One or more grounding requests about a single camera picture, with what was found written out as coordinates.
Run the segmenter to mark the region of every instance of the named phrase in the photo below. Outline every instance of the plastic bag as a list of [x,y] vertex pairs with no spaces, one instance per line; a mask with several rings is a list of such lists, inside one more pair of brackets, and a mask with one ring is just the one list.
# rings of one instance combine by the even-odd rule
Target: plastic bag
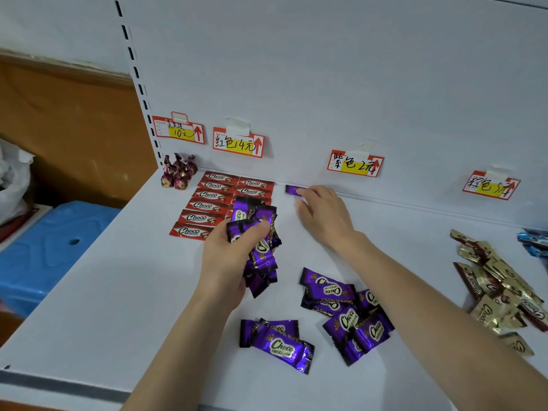
[[0,139],[0,225],[27,210],[23,195],[31,181],[33,155]]

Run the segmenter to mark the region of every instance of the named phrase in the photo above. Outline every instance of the blue plastic container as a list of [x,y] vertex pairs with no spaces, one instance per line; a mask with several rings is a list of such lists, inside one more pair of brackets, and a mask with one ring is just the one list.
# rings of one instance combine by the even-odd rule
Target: blue plastic container
[[0,300],[30,315],[119,212],[86,202],[51,210],[0,252]]

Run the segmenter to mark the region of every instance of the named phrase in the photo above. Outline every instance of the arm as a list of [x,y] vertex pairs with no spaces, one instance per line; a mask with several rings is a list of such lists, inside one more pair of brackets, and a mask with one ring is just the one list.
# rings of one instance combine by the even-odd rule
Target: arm
[[375,294],[402,340],[460,410],[539,409],[548,380],[462,309],[354,230],[332,189],[299,189],[305,228]]
[[227,222],[220,223],[206,240],[196,290],[123,411],[197,408],[225,323],[244,296],[242,273],[249,252],[270,230],[268,222],[261,222],[229,243]]

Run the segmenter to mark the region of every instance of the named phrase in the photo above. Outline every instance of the handwritten price label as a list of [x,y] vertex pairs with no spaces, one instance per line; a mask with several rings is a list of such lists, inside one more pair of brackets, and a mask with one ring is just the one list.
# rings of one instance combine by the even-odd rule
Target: handwritten price label
[[205,144],[203,124],[188,122],[178,123],[171,118],[152,117],[157,137],[177,138],[178,140],[192,141]]
[[214,150],[228,151],[231,153],[243,154],[263,158],[263,145],[265,137],[263,135],[249,133],[249,136],[235,135],[229,137],[226,135],[226,129],[213,128],[213,148]]
[[495,199],[508,200],[516,190],[521,180],[506,178],[504,181],[496,181],[489,178],[487,172],[475,171],[467,180],[462,189],[463,192],[482,194]]
[[327,170],[375,178],[379,175],[383,162],[384,157],[371,155],[366,157],[362,153],[332,150]]

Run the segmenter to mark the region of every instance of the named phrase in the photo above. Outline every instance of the hand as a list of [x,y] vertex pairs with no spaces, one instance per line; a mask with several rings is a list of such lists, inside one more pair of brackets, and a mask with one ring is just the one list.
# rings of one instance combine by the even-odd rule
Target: hand
[[204,243],[202,272],[196,293],[221,302],[230,312],[238,307],[245,294],[243,269],[249,253],[269,234],[270,223],[263,221],[230,243],[226,234],[228,222],[229,219],[225,219],[218,224]]
[[322,244],[335,249],[336,244],[345,242],[354,233],[350,214],[343,200],[333,189],[325,186],[310,186],[297,189],[306,199],[296,203],[297,213],[306,230]]

